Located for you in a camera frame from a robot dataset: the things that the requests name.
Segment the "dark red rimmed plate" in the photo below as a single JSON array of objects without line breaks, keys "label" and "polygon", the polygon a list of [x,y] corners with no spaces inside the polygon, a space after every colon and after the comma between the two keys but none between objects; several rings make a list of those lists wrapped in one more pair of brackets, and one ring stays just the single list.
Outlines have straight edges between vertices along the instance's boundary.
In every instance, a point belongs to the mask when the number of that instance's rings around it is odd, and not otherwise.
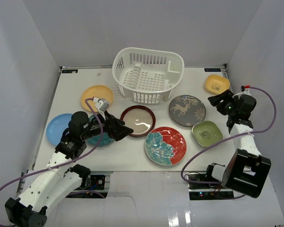
[{"label": "dark red rimmed plate", "polygon": [[120,119],[125,122],[128,128],[133,129],[132,137],[146,136],[154,129],[156,117],[150,108],[143,105],[133,105],[126,108]]}]

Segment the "grey deer pattern plate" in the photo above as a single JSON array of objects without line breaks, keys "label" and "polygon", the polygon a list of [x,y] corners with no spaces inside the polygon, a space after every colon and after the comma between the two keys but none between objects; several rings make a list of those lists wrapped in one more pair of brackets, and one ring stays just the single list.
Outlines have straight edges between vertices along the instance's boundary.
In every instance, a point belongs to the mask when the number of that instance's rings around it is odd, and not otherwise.
[{"label": "grey deer pattern plate", "polygon": [[175,97],[169,104],[169,115],[184,127],[193,127],[206,117],[206,108],[201,100],[191,95]]}]

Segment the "red teal floral plate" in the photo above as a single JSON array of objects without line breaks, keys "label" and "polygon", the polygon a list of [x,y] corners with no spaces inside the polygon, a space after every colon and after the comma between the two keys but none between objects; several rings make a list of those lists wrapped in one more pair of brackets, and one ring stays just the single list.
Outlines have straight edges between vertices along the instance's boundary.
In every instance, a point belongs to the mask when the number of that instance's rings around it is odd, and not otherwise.
[{"label": "red teal floral plate", "polygon": [[182,161],[187,151],[184,136],[171,127],[158,127],[145,139],[148,158],[160,166],[174,166]]}]

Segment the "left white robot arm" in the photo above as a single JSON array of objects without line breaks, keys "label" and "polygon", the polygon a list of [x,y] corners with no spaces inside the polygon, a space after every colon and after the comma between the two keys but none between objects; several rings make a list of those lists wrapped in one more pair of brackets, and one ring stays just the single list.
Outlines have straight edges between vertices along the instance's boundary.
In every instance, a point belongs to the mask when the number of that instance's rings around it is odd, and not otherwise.
[{"label": "left white robot arm", "polygon": [[16,199],[10,198],[5,203],[9,221],[17,227],[42,227],[59,202],[73,190],[87,188],[91,170],[76,162],[87,147],[86,140],[102,137],[104,133],[119,141],[133,133],[133,129],[108,112],[97,114],[93,121],[86,112],[74,113],[45,171]]}]

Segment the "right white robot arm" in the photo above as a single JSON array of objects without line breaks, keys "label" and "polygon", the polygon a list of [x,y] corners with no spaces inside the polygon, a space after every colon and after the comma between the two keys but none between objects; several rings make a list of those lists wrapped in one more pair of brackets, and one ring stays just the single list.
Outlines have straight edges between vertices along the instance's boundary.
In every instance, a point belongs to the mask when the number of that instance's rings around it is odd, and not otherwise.
[{"label": "right white robot arm", "polygon": [[257,101],[247,90],[233,94],[230,90],[208,98],[217,111],[228,116],[227,127],[235,147],[228,165],[211,163],[204,177],[211,189],[222,185],[252,198],[257,198],[265,184],[271,160],[262,156],[253,138],[253,125],[249,120]]}]

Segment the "teal scalloped plate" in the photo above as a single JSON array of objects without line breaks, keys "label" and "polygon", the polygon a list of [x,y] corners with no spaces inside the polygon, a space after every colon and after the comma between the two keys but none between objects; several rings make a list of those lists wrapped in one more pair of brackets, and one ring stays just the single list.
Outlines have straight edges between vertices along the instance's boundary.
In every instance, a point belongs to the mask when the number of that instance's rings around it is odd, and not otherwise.
[{"label": "teal scalloped plate", "polygon": [[[95,121],[97,123],[97,120],[95,118],[94,115],[91,115],[89,117],[89,121],[92,122],[92,121]],[[97,144],[97,142],[99,141],[100,139],[100,135],[97,135],[95,137],[92,137],[90,139],[87,140],[87,143],[92,145],[92,146],[95,146]],[[111,144],[113,141],[115,141],[113,138],[110,138],[108,136],[108,134],[106,132],[104,132],[103,136],[102,136],[102,140],[101,142],[99,143],[99,147],[103,147],[103,146],[106,146],[106,145],[109,145]]]}]

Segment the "yellow square dish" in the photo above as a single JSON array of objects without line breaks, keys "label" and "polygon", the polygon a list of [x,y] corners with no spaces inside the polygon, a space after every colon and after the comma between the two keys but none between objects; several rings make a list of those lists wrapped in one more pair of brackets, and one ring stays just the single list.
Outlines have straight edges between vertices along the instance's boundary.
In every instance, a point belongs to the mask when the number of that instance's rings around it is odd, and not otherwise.
[{"label": "yellow square dish", "polygon": [[205,81],[205,90],[214,95],[219,95],[229,88],[230,81],[219,75],[209,75]]}]

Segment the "green square dish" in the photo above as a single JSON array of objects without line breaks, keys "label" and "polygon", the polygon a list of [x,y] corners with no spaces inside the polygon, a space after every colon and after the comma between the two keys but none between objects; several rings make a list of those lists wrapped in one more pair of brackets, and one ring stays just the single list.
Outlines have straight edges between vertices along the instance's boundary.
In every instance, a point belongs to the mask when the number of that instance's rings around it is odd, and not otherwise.
[{"label": "green square dish", "polygon": [[192,127],[192,134],[201,147],[207,148],[223,139],[223,134],[212,121],[203,121]]}]

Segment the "round yellow plate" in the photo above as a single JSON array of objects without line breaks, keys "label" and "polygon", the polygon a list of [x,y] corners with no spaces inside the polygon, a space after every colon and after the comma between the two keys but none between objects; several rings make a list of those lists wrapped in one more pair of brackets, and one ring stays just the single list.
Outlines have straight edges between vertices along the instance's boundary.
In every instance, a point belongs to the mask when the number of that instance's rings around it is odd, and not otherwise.
[{"label": "round yellow plate", "polygon": [[89,112],[91,112],[91,110],[85,103],[85,100],[87,98],[93,98],[93,97],[104,98],[110,103],[109,106],[111,106],[114,100],[114,95],[110,88],[104,85],[95,85],[95,86],[89,87],[82,93],[82,96],[81,96],[81,105],[85,110]]}]

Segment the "white plastic dish basket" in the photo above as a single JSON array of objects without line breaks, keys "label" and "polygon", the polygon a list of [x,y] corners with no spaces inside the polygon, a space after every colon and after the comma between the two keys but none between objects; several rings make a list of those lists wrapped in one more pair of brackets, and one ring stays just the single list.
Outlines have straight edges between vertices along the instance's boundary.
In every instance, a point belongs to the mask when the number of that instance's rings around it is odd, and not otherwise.
[{"label": "white plastic dish basket", "polygon": [[112,74],[124,97],[142,105],[157,105],[171,98],[184,67],[177,53],[129,47],[116,55]]}]

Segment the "round light blue plate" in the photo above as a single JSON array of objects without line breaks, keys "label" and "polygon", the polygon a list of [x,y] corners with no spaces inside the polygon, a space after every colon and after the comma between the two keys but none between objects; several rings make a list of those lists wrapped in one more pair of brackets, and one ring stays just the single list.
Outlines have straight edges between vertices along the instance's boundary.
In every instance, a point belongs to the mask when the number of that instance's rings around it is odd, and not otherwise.
[{"label": "round light blue plate", "polygon": [[63,113],[54,117],[48,123],[46,128],[46,137],[51,144],[57,146],[60,143],[64,130],[68,128],[71,116],[71,113]]}]

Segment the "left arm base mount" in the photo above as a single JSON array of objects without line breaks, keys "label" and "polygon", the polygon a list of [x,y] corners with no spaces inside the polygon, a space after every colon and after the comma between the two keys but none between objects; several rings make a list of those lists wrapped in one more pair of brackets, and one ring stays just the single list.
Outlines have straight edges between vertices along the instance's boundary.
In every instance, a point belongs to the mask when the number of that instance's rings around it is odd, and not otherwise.
[{"label": "left arm base mount", "polygon": [[105,198],[106,176],[90,175],[75,191],[88,191],[83,198]]}]

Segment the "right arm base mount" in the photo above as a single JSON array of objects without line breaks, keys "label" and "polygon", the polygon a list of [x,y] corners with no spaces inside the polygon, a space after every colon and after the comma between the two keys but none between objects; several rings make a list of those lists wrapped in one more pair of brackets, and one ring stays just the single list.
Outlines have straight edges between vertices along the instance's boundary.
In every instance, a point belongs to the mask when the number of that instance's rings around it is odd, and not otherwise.
[{"label": "right arm base mount", "polygon": [[[208,181],[205,173],[200,172],[186,173],[185,178],[193,181]],[[190,201],[226,200],[235,197],[233,190],[215,184],[189,183],[188,192]]]}]

